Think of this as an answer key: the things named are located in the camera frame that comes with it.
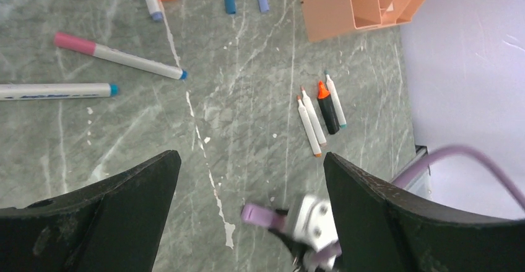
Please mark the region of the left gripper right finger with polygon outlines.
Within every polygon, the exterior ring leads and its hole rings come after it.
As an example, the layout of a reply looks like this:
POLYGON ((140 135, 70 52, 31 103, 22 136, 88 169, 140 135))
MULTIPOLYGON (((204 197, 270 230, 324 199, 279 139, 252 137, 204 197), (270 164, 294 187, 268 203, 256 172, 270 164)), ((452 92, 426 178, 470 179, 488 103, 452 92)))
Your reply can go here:
POLYGON ((345 271, 523 271, 524 221, 421 198, 343 157, 324 159, 345 271))

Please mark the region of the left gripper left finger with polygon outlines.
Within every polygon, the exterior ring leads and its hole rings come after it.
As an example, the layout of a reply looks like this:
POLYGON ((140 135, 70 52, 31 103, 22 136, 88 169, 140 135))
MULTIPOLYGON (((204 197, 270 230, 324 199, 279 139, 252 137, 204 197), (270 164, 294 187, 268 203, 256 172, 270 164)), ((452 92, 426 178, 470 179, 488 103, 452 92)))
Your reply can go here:
POLYGON ((181 167, 165 151, 76 191, 1 209, 2 271, 151 271, 181 167))

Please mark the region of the teal capped white marker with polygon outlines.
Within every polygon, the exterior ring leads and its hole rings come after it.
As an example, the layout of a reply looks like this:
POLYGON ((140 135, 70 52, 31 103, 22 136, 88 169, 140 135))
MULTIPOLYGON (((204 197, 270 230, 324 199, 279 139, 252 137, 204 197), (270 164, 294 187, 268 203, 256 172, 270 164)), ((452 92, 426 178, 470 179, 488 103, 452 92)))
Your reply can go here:
POLYGON ((329 73, 327 71, 325 71, 324 74, 325 74, 325 77, 326 77, 326 86, 327 86, 327 88, 330 91, 331 96, 332 96, 332 102, 334 104, 334 109, 336 111, 336 116, 337 116, 337 120, 339 122, 339 126, 341 128, 345 128, 347 126, 347 121, 345 119, 344 111, 342 109, 341 101, 339 99, 339 96, 338 96, 338 93, 337 93, 337 90, 336 90, 336 87, 335 87, 335 83, 331 79, 331 77, 330 77, 330 75, 329 75, 329 73))

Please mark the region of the green capped orange marker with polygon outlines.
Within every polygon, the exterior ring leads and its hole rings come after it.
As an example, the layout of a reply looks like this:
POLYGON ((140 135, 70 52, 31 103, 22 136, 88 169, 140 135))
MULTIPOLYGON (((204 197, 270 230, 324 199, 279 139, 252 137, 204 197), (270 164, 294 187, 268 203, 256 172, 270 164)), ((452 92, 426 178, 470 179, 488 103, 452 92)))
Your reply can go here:
POLYGON ((315 131, 313 129, 313 125, 311 124, 306 107, 303 104, 302 99, 299 95, 297 96, 297 102, 298 102, 298 112, 302 120, 312 153, 315 157, 321 157, 322 152, 318 144, 318 141, 315 135, 315 131))

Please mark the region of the black orange highlighter body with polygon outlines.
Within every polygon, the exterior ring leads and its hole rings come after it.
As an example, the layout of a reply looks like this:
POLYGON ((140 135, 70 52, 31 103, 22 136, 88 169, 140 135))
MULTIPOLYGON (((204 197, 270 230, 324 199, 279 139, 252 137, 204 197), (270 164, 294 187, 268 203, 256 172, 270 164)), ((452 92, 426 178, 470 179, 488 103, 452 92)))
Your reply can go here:
POLYGON ((318 82, 317 101, 329 134, 336 134, 340 130, 331 93, 322 81, 318 82))

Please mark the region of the blue capped white marker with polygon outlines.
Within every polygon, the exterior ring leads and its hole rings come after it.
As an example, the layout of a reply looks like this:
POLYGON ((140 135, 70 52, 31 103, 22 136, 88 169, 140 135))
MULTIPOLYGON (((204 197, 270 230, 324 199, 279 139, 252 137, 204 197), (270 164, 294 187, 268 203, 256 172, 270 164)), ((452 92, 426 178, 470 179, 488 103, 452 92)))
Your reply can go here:
POLYGON ((319 144, 320 147, 324 147, 327 144, 327 140, 326 140, 326 137, 324 135, 323 129, 321 127, 321 124, 319 122, 319 119, 318 119, 318 116, 316 114, 316 111, 315 111, 315 108, 313 106, 313 103, 312 103, 310 97, 308 96, 308 94, 306 93, 305 88, 303 86, 301 86, 300 89, 301 89, 301 93, 302 93, 303 104, 306 107, 306 111, 308 113, 309 119, 310 119, 311 124, 313 126, 313 130, 315 132, 318 144, 319 144))

